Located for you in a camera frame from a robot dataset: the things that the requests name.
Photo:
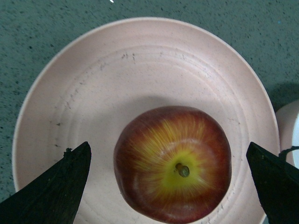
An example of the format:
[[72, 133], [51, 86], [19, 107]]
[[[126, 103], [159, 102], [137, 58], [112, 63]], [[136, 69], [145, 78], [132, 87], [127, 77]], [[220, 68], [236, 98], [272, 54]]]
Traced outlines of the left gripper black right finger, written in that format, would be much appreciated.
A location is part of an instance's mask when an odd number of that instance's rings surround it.
[[299, 222], [299, 169], [286, 161], [292, 146], [278, 156], [254, 142], [249, 144], [246, 157], [260, 204], [270, 224]]

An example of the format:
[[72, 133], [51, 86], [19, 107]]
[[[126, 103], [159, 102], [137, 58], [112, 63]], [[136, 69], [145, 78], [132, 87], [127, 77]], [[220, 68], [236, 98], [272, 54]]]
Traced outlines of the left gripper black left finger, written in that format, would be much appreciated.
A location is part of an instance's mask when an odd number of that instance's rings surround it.
[[0, 204], [2, 224], [72, 224], [91, 164], [88, 142], [66, 149], [63, 158]]

